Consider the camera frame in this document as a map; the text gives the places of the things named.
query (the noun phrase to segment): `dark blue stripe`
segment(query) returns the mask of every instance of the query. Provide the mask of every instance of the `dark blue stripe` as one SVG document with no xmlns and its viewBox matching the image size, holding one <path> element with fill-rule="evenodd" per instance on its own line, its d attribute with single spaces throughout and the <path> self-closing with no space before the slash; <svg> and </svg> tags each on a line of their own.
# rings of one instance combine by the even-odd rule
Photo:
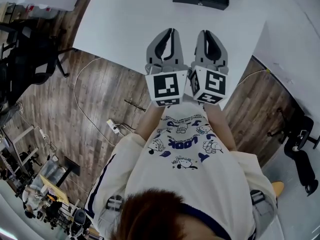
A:
<svg viewBox="0 0 320 240">
<path fill-rule="evenodd" d="M 204 212 L 196 208 L 193 208 L 192 206 L 185 203 L 181 204 L 181 212 L 183 214 L 196 217 L 197 219 L 202 221 L 216 234 L 217 237 L 222 238 L 224 240 L 231 240 L 228 232 L 222 226 L 220 226 L 218 222 L 216 222 L 213 218 L 211 218 Z"/>
<path fill-rule="evenodd" d="M 90 218 L 93 219 L 95 217 L 95 214 L 90 212 L 90 211 L 88 211 L 87 209 L 84 209 L 84 211 L 85 211 L 86 215 L 88 215 Z"/>
<path fill-rule="evenodd" d="M 112 162 L 112 160 L 114 159 L 114 157 L 116 156 L 116 154 L 114 154 L 114 156 L 110 159 L 110 161 L 106 164 L 106 166 L 103 168 L 103 173 L 100 175 L 99 177 L 99 182 L 94 190 L 94 192 L 90 195 L 90 199 L 89 199 L 89 203 L 88 203 L 88 215 L 91 217 L 91 218 L 95 218 L 95 213 L 93 211 L 93 204 L 94 204 L 94 200 L 95 200 L 95 197 L 96 197 L 96 194 L 98 192 L 98 189 L 100 187 L 100 184 L 102 182 L 102 179 L 104 178 L 105 176 L 105 173 L 107 171 L 107 167 L 108 165 L 110 165 L 110 163 Z"/>
</svg>

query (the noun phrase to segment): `cartoon character print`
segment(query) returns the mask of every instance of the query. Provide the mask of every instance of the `cartoon character print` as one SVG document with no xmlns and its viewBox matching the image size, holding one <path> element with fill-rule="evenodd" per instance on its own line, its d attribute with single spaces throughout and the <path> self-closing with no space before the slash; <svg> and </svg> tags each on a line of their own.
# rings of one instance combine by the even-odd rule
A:
<svg viewBox="0 0 320 240">
<path fill-rule="evenodd" d="M 177 134 L 185 134 L 186 130 L 188 129 L 188 125 L 190 125 L 190 124 L 191 124 L 191 122 L 181 123 L 179 125 L 174 124 L 172 121 L 169 121 L 167 123 L 168 126 L 177 127 L 177 129 L 176 129 Z"/>
<path fill-rule="evenodd" d="M 186 158 L 186 157 L 182 157 L 182 156 L 176 156 L 175 157 L 175 160 L 172 162 L 173 164 L 178 164 L 176 167 L 178 169 L 187 169 L 187 168 L 190 168 L 192 170 L 194 169 L 198 169 L 198 167 L 194 166 L 193 163 L 191 162 L 191 159 L 190 158 Z"/>
<path fill-rule="evenodd" d="M 223 153 L 221 146 L 218 144 L 218 142 L 215 142 L 213 140 L 205 141 L 203 143 L 203 149 L 208 154 L 215 154 L 217 153 L 217 150 Z"/>
<path fill-rule="evenodd" d="M 171 133 L 171 130 L 172 130 L 172 128 L 169 128 L 169 127 L 168 127 L 168 128 L 164 128 L 164 129 L 157 129 L 156 132 L 157 132 L 158 134 L 154 137 L 154 139 L 159 138 L 160 135 L 163 134 L 164 132 Z"/>
<path fill-rule="evenodd" d="M 206 123 L 204 125 L 199 126 L 199 127 L 196 128 L 196 131 L 199 134 L 207 134 L 208 132 L 211 131 L 210 124 Z"/>
<path fill-rule="evenodd" d="M 154 139 L 148 147 L 149 154 L 154 154 L 155 151 L 163 151 L 165 149 L 163 142 L 160 139 Z"/>
<path fill-rule="evenodd" d="M 187 129 L 188 129 L 188 123 L 179 124 L 178 128 L 176 129 L 176 133 L 177 134 L 185 134 Z"/>
</svg>

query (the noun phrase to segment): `desk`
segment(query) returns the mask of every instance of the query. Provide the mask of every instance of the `desk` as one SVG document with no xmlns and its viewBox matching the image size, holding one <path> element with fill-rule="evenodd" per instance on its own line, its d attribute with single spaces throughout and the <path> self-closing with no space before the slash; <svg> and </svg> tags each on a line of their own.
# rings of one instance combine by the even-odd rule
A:
<svg viewBox="0 0 320 240">
<path fill-rule="evenodd" d="M 198 34 L 210 30 L 228 52 L 230 96 L 267 18 L 258 5 L 257 0 L 230 0 L 222 11 L 172 0 L 91 0 L 73 47 L 146 74 L 146 50 L 160 32 L 167 28 L 179 31 L 184 62 L 190 66 Z M 191 92 L 188 84 L 186 92 Z"/>
<path fill-rule="evenodd" d="M 48 188 L 50 188 L 52 189 L 52 191 L 54 191 L 54 195 L 60 199 L 60 202 L 69 206 L 69 200 L 68 200 L 67 194 L 64 191 L 62 191 L 59 187 L 52 184 L 52 182 L 50 182 L 46 177 L 42 176 L 41 174 L 39 175 L 44 184 L 44 187 L 41 189 L 41 192 L 44 194 L 47 192 Z"/>
</svg>

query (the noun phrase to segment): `black chair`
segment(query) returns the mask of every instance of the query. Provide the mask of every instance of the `black chair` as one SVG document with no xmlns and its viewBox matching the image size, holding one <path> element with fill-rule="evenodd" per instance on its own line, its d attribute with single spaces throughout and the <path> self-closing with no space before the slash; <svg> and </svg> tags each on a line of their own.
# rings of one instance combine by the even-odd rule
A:
<svg viewBox="0 0 320 240">
<path fill-rule="evenodd" d="M 67 78 L 58 55 L 74 50 L 58 50 L 65 30 L 58 37 L 50 37 L 32 29 L 28 21 L 19 23 L 0 23 L 0 30 L 8 32 L 7 46 L 2 46 L 0 54 L 0 105 L 8 103 L 12 106 L 30 85 L 42 85 L 59 68 Z M 3 58 L 3 52 L 12 49 L 8 57 Z M 46 65 L 44 72 L 37 68 Z"/>
<path fill-rule="evenodd" d="M 284 127 L 275 133 L 268 132 L 269 137 L 273 137 L 279 134 L 283 134 L 283 138 L 279 139 L 282 144 L 288 137 L 286 144 L 284 145 L 284 153 L 287 157 L 294 160 L 296 169 L 298 172 L 299 180 L 302 186 L 304 186 L 307 196 L 314 193 L 319 185 L 316 180 L 316 175 L 310 163 L 308 154 L 302 150 L 307 141 L 312 142 L 313 149 L 316 149 L 320 142 L 320 137 L 314 139 L 310 137 L 310 133 L 314 126 L 314 121 L 305 116 L 305 113 L 300 108 L 296 108 L 291 119 L 287 120 L 282 109 L 277 109 L 278 113 L 281 113 L 284 120 Z"/>
</svg>

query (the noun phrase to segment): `white wall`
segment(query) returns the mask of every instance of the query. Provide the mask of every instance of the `white wall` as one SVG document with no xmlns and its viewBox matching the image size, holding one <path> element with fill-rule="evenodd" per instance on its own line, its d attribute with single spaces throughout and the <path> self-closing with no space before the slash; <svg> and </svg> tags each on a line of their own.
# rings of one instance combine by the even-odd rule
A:
<svg viewBox="0 0 320 240">
<path fill-rule="evenodd" d="M 261 0 L 267 21 L 254 55 L 320 122 L 320 0 Z"/>
<path fill-rule="evenodd" d="M 0 227 L 19 240 L 66 239 L 66 234 L 59 226 L 51 230 L 49 223 L 27 218 L 22 200 L 15 197 L 14 191 L 3 180 L 0 180 L 0 207 Z"/>
</svg>

